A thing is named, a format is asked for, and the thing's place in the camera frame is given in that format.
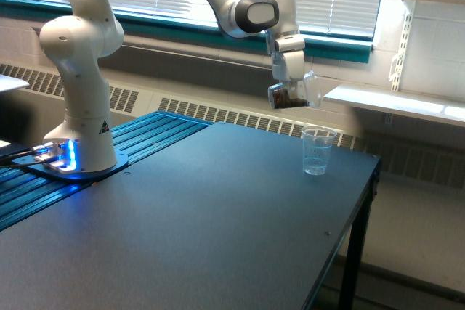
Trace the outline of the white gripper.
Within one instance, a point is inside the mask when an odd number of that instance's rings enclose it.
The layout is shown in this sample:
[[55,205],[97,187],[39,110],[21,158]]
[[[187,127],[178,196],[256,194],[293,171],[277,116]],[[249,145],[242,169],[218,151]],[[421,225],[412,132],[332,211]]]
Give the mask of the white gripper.
[[305,74],[304,48],[302,36],[281,36],[272,43],[272,76],[278,81],[289,81],[290,98],[299,96],[298,80]]

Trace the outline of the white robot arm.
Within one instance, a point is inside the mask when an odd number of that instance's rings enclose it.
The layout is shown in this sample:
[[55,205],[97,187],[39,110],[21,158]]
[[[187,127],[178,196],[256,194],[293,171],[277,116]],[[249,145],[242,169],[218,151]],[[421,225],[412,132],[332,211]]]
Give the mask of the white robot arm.
[[[69,0],[72,12],[47,22],[39,41],[64,88],[63,122],[44,141],[39,156],[53,171],[87,174],[117,163],[110,131],[110,90],[98,61],[119,49],[124,31],[109,0]],[[296,0],[207,0],[222,32],[233,38],[265,33],[276,84],[268,90],[274,109],[300,107],[305,42],[296,20]]]

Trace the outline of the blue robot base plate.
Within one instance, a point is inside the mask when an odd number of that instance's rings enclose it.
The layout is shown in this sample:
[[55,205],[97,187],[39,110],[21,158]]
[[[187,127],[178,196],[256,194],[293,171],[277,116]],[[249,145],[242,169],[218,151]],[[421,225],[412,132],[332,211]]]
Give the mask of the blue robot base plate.
[[129,162],[126,153],[116,152],[116,164],[113,167],[102,171],[86,172],[77,168],[72,171],[69,167],[63,168],[65,163],[60,158],[55,162],[39,163],[40,160],[48,160],[49,158],[49,154],[26,155],[16,158],[12,162],[32,171],[34,174],[69,182],[100,181],[124,169]]

